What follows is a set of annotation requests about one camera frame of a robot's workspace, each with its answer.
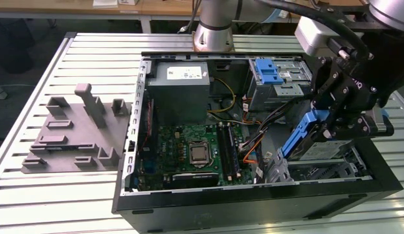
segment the ram slot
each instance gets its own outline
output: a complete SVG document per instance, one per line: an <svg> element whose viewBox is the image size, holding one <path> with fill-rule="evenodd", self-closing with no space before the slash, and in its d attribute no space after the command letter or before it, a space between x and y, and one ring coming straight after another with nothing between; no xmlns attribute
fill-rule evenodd
<svg viewBox="0 0 404 234"><path fill-rule="evenodd" d="M230 136L230 145L229 145L229 152L231 155L231 163L233 163L233 175L234 177L239 178L242 177L241 174L241 164L239 164L239 155L237 151L237 145L234 143L234 134L233 134L233 127L231 124L226 127L229 131L229 136Z"/></svg>
<svg viewBox="0 0 404 234"><path fill-rule="evenodd" d="M219 142L222 170L225 175L223 177L226 180L233 180L233 178L241 177L242 174L231 126L218 125L217 135Z"/></svg>
<svg viewBox="0 0 404 234"><path fill-rule="evenodd" d="M230 156L227 151L227 138L229 134L225 131L225 126L222 124L217 125L217 136L218 136L218 144L219 144L219 155L221 155L221 162L222 162L222 171L223 171L223 179L233 180L233 171L231 171L231 164L230 164Z"/></svg>

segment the workbench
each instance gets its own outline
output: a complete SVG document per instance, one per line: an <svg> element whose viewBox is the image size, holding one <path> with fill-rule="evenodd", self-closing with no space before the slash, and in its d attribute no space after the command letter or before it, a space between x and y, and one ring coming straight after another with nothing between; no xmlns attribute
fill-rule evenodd
<svg viewBox="0 0 404 234"><path fill-rule="evenodd" d="M111 213L117 171L23 174L22 162L38 137L51 97L82 103L78 83L91 83L102 102L135 99L143 51L191 51L190 35L83 34L65 38L0 148L0 233L137 233ZM235 35L239 52L293 52L303 49L295 37ZM374 140L404 187L404 100L394 93L387 112L397 128ZM404 233L404 190L367 202L331 219L295 221L193 231L191 233Z"/></svg>
<svg viewBox="0 0 404 234"><path fill-rule="evenodd" d="M361 5L359 0L326 0L334 5ZM310 5L309 0L297 0ZM190 20L191 0L141 0L137 5L94 9L94 0L0 0L0 18L141 20L143 33L151 33L151 20ZM275 22L289 22L278 18Z"/></svg>

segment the wooden desk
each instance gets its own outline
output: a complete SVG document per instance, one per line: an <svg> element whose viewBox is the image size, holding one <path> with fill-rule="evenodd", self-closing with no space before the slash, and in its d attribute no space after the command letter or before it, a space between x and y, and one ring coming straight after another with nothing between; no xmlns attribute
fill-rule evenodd
<svg viewBox="0 0 404 234"><path fill-rule="evenodd" d="M94 0L0 0L0 12L51 14L123 14L131 11L141 14L145 0L138 5L119 5L118 8L94 9Z"/></svg>
<svg viewBox="0 0 404 234"><path fill-rule="evenodd" d="M359 0L326 1L334 5L361 4ZM118 8L107 9L94 9L93 2L94 0L0 0L0 18L141 20L143 32L151 33L151 20L190 20L191 16L191 0L141 0L135 6L121 4ZM297 2L310 5L309 0Z"/></svg>
<svg viewBox="0 0 404 234"><path fill-rule="evenodd" d="M362 5L359 0L325 0L333 5ZM297 0L297 3L311 6L309 0ZM145 0L142 14L145 15L191 15L191 0Z"/></svg>

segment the blue latch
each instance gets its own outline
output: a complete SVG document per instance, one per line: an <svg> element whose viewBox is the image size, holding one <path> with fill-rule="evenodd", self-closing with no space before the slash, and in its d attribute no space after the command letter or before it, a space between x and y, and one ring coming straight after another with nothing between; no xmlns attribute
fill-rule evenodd
<svg viewBox="0 0 404 234"><path fill-rule="evenodd" d="M283 84L285 80L282 79L273 60L270 58L258 58L255 59L257 70L262 77L263 84Z"/></svg>
<svg viewBox="0 0 404 234"><path fill-rule="evenodd" d="M310 130L310 125L315 122L325 121L327 119L329 115L330 115L329 110L313 110L305 114L303 119L282 148L285 157L287 157L290 155L290 152L295 148L299 141L302 141L306 138L306 136L309 134L309 130Z"/></svg>

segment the metal table surface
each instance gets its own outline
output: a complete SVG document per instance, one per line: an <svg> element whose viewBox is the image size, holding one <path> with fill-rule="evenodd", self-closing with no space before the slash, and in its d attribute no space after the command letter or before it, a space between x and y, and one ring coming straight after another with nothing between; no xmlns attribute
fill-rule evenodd
<svg viewBox="0 0 404 234"><path fill-rule="evenodd" d="M238 51L302 52L295 37L235 36ZM82 34L66 38L0 148L0 233L137 233L111 213L117 171L30 174L21 172L53 96L74 95L78 83L91 83L103 102L134 100L142 51L191 51L190 35ZM397 133L375 139L404 186L404 101L395 93L387 105ZM331 219L191 231L193 233L404 233L404 190L367 202Z"/></svg>

